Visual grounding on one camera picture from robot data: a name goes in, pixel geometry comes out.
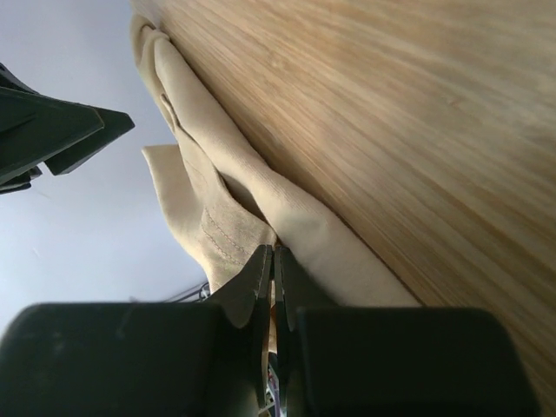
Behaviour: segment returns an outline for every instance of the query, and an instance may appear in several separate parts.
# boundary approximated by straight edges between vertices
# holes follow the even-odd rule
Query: cream towel
[[[144,150],[156,193],[211,291],[257,246],[278,238],[340,304],[419,305],[328,208],[268,167],[167,35],[135,16],[131,40],[141,77],[178,143]]]

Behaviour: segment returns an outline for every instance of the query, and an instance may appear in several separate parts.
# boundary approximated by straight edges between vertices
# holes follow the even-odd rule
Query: white wall
[[[38,301],[160,300],[204,273],[162,218],[141,147],[174,141],[136,74],[125,0],[0,7],[0,62],[46,96],[127,112],[136,128],[69,175],[0,195],[0,334]]]

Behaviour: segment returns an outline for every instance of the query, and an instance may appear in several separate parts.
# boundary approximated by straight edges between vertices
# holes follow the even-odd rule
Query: folded fabric
[[[339,218],[264,162],[167,35],[135,16],[131,40],[139,73],[177,140],[144,150],[156,193],[211,291],[257,246],[280,240],[340,304],[419,305]]]

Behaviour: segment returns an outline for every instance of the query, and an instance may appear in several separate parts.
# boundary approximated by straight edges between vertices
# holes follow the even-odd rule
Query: stitching
[[[213,244],[216,246],[216,249],[224,256],[226,256],[228,259],[230,259],[235,265],[239,265],[241,266],[241,264],[236,261],[234,258],[232,258],[230,255],[228,255],[226,252],[224,252],[222,250],[222,248],[220,246],[218,246],[218,243],[216,243],[216,241],[213,239],[213,237],[211,235],[209,235],[209,233],[207,232],[207,230],[205,230],[205,228],[202,226],[201,224],[201,230],[202,232],[210,239],[211,242],[213,242]]]
[[[182,159],[182,160],[183,160],[185,163],[187,163],[188,166],[189,166],[191,169],[193,169],[193,170],[201,177],[202,181],[205,183],[205,186],[208,187],[209,183],[207,182],[207,179],[204,177],[204,175],[202,174],[202,172],[199,171],[199,169],[195,168],[195,167],[191,164],[191,162],[186,161],[186,160],[184,160],[184,159]],[[224,231],[218,226],[218,224],[215,222],[215,219],[213,219],[212,216],[210,215],[209,209],[208,209],[208,208],[205,208],[204,211],[205,211],[205,213],[207,213],[207,216],[208,216],[209,220],[212,222],[212,224],[214,224],[214,225],[216,226],[216,228],[220,231],[220,233],[222,233],[222,234],[224,235],[224,237],[228,240],[228,242],[230,242],[232,245],[234,245],[234,247],[236,247],[236,248],[238,248],[239,250],[241,250],[245,255],[248,255],[247,251],[246,251],[244,248],[242,248],[242,247],[239,246],[237,243],[235,243],[235,242],[234,242],[228,235],[226,235],[226,234],[224,233]]]
[[[245,255],[247,255],[248,253],[245,251],[244,248],[242,248],[241,246],[237,245],[234,241],[232,241],[232,239],[226,235],[224,233],[224,231],[218,226],[218,224],[216,224],[215,220],[212,218],[212,216],[210,215],[210,213],[208,212],[208,210],[205,210],[205,212],[207,213],[207,216],[209,218],[209,220],[212,222],[212,224],[215,225],[215,227],[220,230],[220,233],[222,233],[224,235],[224,237],[228,240],[228,242],[230,242],[232,245],[234,245],[236,248],[240,249]]]

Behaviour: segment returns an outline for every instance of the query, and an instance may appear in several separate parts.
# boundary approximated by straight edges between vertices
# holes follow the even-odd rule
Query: wood grain
[[[556,2],[132,3],[423,303],[497,314],[556,415]]]

